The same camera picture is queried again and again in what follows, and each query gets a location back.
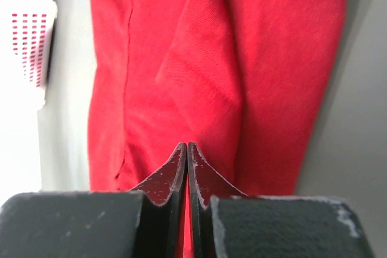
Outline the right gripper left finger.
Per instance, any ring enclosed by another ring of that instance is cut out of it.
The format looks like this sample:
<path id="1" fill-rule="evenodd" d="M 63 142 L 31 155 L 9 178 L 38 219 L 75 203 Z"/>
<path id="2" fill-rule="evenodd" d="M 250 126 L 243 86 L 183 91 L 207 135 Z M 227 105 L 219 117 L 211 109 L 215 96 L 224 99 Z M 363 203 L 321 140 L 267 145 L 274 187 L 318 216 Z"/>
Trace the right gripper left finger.
<path id="1" fill-rule="evenodd" d="M 186 145 L 129 191 L 38 192 L 1 207 L 2 257 L 181 257 Z"/>

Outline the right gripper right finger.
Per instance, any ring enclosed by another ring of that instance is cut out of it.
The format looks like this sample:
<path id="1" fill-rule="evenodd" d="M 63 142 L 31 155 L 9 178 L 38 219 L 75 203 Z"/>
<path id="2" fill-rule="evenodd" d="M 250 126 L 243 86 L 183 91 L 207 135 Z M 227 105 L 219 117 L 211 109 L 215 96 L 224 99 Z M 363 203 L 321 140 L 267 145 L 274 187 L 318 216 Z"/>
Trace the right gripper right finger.
<path id="1" fill-rule="evenodd" d="M 187 146 L 194 257 L 373 257 L 362 225 L 339 199 L 248 196 Z"/>

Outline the dark red t shirt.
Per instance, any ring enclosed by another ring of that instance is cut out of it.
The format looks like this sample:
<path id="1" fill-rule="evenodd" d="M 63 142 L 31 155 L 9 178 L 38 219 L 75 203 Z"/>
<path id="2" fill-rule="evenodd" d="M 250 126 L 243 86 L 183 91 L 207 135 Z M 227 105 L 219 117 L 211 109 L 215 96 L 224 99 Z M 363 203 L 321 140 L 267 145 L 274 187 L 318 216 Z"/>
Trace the dark red t shirt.
<path id="1" fill-rule="evenodd" d="M 91 189 L 129 190 L 195 142 L 243 192 L 292 194 L 346 1 L 91 0 Z"/>

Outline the white plastic basket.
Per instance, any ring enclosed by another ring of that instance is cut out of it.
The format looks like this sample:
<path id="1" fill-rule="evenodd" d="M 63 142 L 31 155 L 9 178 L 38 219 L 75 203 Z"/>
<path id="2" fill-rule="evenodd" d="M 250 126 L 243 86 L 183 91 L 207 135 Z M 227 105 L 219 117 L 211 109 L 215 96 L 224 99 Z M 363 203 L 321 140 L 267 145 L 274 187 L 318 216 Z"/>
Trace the white plastic basket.
<path id="1" fill-rule="evenodd" d="M 54 0 L 1 0 L 1 35 L 21 61 L 27 94 L 35 108 L 45 105 L 51 37 L 57 18 Z"/>

